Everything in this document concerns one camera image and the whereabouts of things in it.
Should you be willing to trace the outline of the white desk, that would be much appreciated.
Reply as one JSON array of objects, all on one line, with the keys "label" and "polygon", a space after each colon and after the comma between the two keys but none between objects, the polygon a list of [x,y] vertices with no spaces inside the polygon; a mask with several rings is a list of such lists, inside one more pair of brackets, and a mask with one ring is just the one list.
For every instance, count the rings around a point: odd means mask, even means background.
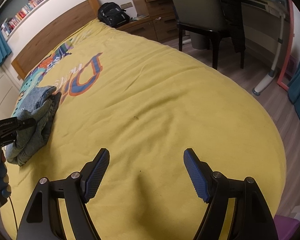
[{"label": "white desk", "polygon": [[265,77],[253,88],[259,96],[278,79],[289,37],[287,0],[241,0],[247,51],[268,67]]}]

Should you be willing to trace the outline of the wooden headboard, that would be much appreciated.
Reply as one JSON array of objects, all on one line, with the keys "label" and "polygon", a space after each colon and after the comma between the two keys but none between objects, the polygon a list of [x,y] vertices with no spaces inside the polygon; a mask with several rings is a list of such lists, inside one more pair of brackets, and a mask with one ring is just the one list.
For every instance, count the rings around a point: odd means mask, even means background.
[{"label": "wooden headboard", "polygon": [[13,59],[12,67],[18,77],[25,79],[29,71],[58,44],[91,20],[96,19],[99,7],[98,0],[86,0],[45,26]]}]

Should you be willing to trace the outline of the blue denim jacket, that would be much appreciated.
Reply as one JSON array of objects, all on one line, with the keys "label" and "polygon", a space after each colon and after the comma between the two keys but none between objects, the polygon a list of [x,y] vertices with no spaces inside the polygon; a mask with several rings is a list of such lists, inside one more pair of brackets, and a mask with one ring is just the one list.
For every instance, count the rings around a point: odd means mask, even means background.
[{"label": "blue denim jacket", "polygon": [[61,95],[55,86],[45,86],[25,96],[13,116],[29,127],[18,130],[15,141],[6,146],[9,163],[23,166],[47,144]]}]

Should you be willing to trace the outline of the pink frame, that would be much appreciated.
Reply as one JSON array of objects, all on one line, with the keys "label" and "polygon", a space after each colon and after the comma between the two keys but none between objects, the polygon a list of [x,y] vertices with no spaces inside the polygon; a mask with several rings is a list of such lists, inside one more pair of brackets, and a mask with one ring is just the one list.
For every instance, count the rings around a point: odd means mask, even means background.
[{"label": "pink frame", "polygon": [[295,37],[295,34],[294,34],[295,19],[294,19],[294,8],[293,8],[292,0],[287,0],[287,7],[288,7],[288,12],[289,12],[289,37],[288,37],[288,41],[287,41],[287,50],[286,50],[285,60],[283,62],[281,72],[280,72],[278,80],[277,80],[277,84],[281,88],[283,88],[286,92],[288,91],[289,87],[283,82],[283,78],[284,78],[284,75],[287,70],[288,62],[289,62],[290,55],[292,52],[293,40]]}]

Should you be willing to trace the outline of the purple box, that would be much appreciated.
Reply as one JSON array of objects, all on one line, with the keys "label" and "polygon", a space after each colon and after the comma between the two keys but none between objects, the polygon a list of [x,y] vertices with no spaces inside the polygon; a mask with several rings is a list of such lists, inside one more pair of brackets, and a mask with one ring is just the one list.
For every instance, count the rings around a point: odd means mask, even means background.
[{"label": "purple box", "polygon": [[279,240],[290,239],[300,225],[300,221],[285,216],[274,216],[274,223]]}]

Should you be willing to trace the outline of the wooden drawer cabinet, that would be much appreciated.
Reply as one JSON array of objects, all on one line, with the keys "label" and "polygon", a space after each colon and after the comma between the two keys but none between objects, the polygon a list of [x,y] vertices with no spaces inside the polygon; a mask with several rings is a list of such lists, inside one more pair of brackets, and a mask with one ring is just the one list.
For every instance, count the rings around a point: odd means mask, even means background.
[{"label": "wooden drawer cabinet", "polygon": [[118,30],[164,43],[177,38],[177,20],[172,0],[132,0],[141,19],[130,21]]}]

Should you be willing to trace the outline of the black backpack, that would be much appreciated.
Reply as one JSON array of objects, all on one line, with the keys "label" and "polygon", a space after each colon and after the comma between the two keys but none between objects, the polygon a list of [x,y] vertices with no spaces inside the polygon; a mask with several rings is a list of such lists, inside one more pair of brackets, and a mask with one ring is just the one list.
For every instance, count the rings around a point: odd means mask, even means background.
[{"label": "black backpack", "polygon": [[130,17],[126,14],[125,9],[121,9],[114,2],[102,4],[98,9],[97,18],[112,28],[118,28],[130,22]]}]

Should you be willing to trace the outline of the yellow printed bedspread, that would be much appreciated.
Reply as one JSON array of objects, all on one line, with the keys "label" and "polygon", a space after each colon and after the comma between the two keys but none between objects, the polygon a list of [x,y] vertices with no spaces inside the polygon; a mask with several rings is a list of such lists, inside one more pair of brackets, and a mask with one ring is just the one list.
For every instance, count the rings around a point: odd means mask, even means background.
[{"label": "yellow printed bedspread", "polygon": [[66,178],[101,148],[110,164],[87,204],[102,239],[193,239],[206,204],[183,163],[192,148],[228,178],[256,179],[272,214],[286,181],[280,134],[237,83],[169,46],[93,20],[41,59],[24,81],[62,94],[47,145],[25,165],[8,164],[12,202],[0,210],[16,237],[42,177]]}]

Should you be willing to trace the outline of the grey chair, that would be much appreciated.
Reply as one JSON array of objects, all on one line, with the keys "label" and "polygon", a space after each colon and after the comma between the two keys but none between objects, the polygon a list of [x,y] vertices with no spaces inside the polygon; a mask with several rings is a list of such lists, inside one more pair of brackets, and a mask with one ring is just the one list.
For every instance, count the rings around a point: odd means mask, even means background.
[{"label": "grey chair", "polygon": [[212,67],[217,69],[220,42],[231,38],[244,68],[245,33],[241,0],[173,0],[179,29],[179,51],[183,49],[182,33],[189,31],[208,39],[212,49]]}]

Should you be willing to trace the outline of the white wardrobe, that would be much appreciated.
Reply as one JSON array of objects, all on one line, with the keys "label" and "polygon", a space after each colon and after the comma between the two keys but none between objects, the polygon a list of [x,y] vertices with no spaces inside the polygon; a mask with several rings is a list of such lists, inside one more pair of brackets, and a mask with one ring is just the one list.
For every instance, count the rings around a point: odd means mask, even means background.
[{"label": "white wardrobe", "polygon": [[11,117],[19,90],[0,67],[0,120]]}]

